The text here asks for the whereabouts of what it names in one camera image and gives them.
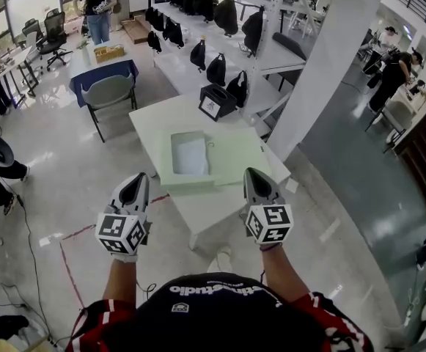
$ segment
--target black chair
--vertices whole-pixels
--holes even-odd
[[[65,33],[65,16],[66,14],[64,12],[58,12],[51,17],[47,16],[45,19],[47,43],[40,49],[40,55],[53,54],[53,56],[48,59],[48,65],[46,67],[48,72],[50,71],[50,65],[56,60],[59,60],[63,65],[66,65],[62,57],[72,53],[72,51],[66,51],[61,48],[61,46],[66,43],[67,37]]]

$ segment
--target white table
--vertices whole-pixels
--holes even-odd
[[[25,82],[27,83],[27,86],[29,87],[29,92],[28,92],[29,95],[31,95],[32,97],[35,97],[34,88],[38,85],[38,80],[37,80],[37,77],[35,77],[35,74],[32,70],[32,67],[30,67],[29,63],[26,61],[27,56],[29,55],[29,53],[32,50],[33,50],[33,47],[29,47],[29,48],[24,49],[22,52],[19,52],[18,54],[16,54],[14,57],[12,57],[12,60],[14,60],[14,62],[11,65],[6,65],[6,69],[4,69],[4,71],[0,72],[0,80],[1,80],[1,78],[4,77],[4,81],[6,83],[7,91],[9,92],[9,96],[11,98],[12,98],[12,94],[11,94],[11,91],[10,91],[10,88],[9,88],[9,83],[7,82],[7,79],[5,78],[6,75],[10,73],[10,76],[12,77],[12,80],[14,81],[15,89],[17,90],[17,93],[20,96],[20,99],[15,104],[15,108],[17,108],[18,105],[22,102],[22,100],[24,100],[26,98],[26,96],[23,95],[21,93],[21,91],[19,90],[19,88],[17,86],[17,82],[15,82],[14,75],[12,74],[12,71],[15,68],[18,67],[18,69],[22,73],[23,79],[25,80]],[[29,83],[29,80],[25,76],[25,74],[22,70],[22,67],[21,67],[22,64],[25,65],[25,67],[29,71],[30,76],[33,78],[33,80],[34,80],[33,86]]]
[[[156,171],[161,164],[159,132],[165,128],[182,127],[186,131],[200,129],[206,132],[222,132],[227,129],[248,127],[236,111],[214,122],[198,109],[198,105],[199,90],[130,113],[134,128]],[[262,146],[270,164],[271,177],[277,183],[285,181],[290,172],[265,143]],[[241,183],[212,187],[208,193],[205,193],[204,189],[186,189],[171,190],[169,194],[191,231],[189,243],[191,249],[195,247],[198,234],[242,210],[246,205]]]

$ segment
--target gray chair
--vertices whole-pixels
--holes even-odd
[[[98,127],[98,119],[95,116],[95,112],[123,102],[128,98],[131,100],[131,108],[138,109],[136,96],[134,95],[134,77],[131,73],[128,77],[117,75],[104,78],[95,82],[88,91],[85,91],[84,88],[82,88],[82,97],[87,103],[90,116],[94,121],[102,142],[104,143],[105,139],[103,139],[102,133]]]

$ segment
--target floor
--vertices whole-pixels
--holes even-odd
[[[176,95],[153,67],[152,51],[146,44],[131,45],[122,32],[112,37],[125,44],[139,69],[139,108]],[[71,37],[69,47],[77,41]],[[104,144],[88,111],[78,107],[68,83],[67,67],[58,65],[54,72],[44,74],[36,98],[0,118],[4,139],[32,171],[28,183],[11,180],[9,184],[24,198],[42,306],[55,340],[70,335],[80,308],[98,300],[106,284],[111,258],[93,236],[97,214],[115,186],[147,168],[147,157],[128,118],[129,103],[99,114],[107,138]],[[359,324],[377,351],[400,342],[397,310],[351,218],[305,155],[296,150],[286,164],[295,181],[283,186],[282,193],[292,206],[295,227],[284,247],[295,269],[312,290],[332,298]],[[232,247],[234,272],[259,278],[260,255],[254,242],[246,238],[238,217],[201,234],[199,248],[192,252],[188,228],[165,196],[153,179],[148,208],[152,234],[139,254],[138,280],[143,288],[205,271],[224,244]],[[4,239],[0,282],[17,285],[25,301],[39,311],[28,230],[20,207],[7,218],[0,208],[0,236]],[[15,288],[9,292],[10,300],[19,304]],[[139,304],[143,302],[142,291],[138,298]],[[8,302],[0,287],[0,304]],[[0,314],[10,312],[24,312],[37,320],[31,312],[0,307]]]
[[[403,163],[383,154],[388,125],[382,121],[364,132],[372,117],[365,106],[374,93],[368,80],[355,60],[300,149],[358,226],[404,318],[410,289],[412,300],[423,300],[426,270],[417,273],[414,257],[426,238],[426,207]],[[421,308],[415,307],[405,330],[410,338],[417,335]]]

